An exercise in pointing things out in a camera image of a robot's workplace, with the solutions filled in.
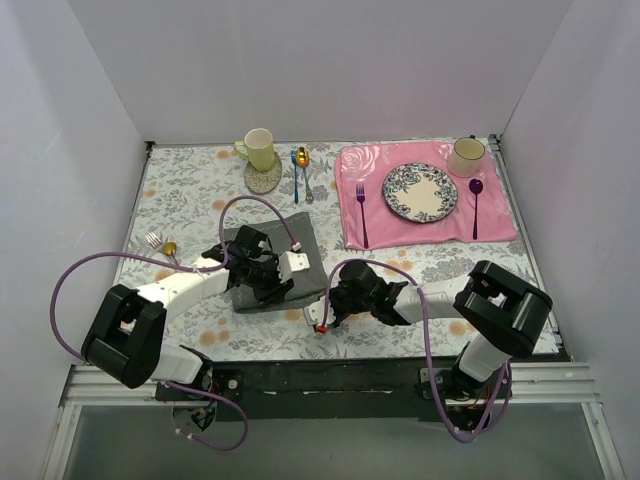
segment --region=coaster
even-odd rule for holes
[[[269,193],[278,186],[282,178],[282,162],[277,152],[274,152],[273,166],[266,172],[259,172],[251,162],[247,162],[244,169],[244,183],[253,193],[262,195]]]

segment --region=purple spoon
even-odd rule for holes
[[[483,188],[484,188],[484,185],[482,185],[482,180],[478,180],[477,178],[474,178],[469,182],[469,190],[471,190],[471,193],[473,193],[476,196],[476,215],[475,215],[475,219],[473,220],[473,239],[474,240],[478,239],[478,195],[482,193]]]

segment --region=silver fork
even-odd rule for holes
[[[364,182],[359,181],[356,184],[356,200],[360,204],[360,210],[362,211],[362,233],[364,233],[364,248],[369,248],[369,239],[367,238],[367,224],[364,221]]]
[[[167,257],[167,259],[170,262],[173,262],[176,265],[179,265],[175,255],[167,255],[162,251],[162,246],[164,244],[162,243],[162,239],[160,239],[155,233],[153,232],[147,233],[147,242],[149,242],[149,245],[151,245],[151,248],[153,248],[156,252],[162,253],[165,257]]]

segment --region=mug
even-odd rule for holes
[[[238,150],[238,147],[247,149],[247,153]],[[266,172],[273,166],[273,135],[266,128],[254,128],[244,136],[244,142],[236,142],[234,151],[259,172]]]
[[[459,138],[453,144],[447,167],[456,177],[470,177],[476,173],[484,152],[484,145],[476,140],[475,135]]]

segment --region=black base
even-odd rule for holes
[[[455,360],[440,357],[433,363],[435,368],[450,369]],[[563,351],[536,355],[529,361],[569,361],[569,356]],[[422,396],[420,369],[425,366],[422,358],[225,362],[215,364],[214,376],[238,379],[242,374],[238,404],[251,419],[418,418],[436,422],[440,417],[433,401]],[[227,397],[228,391],[222,394]],[[156,400],[189,397],[159,386]],[[216,421],[237,420],[232,409],[218,409]]]

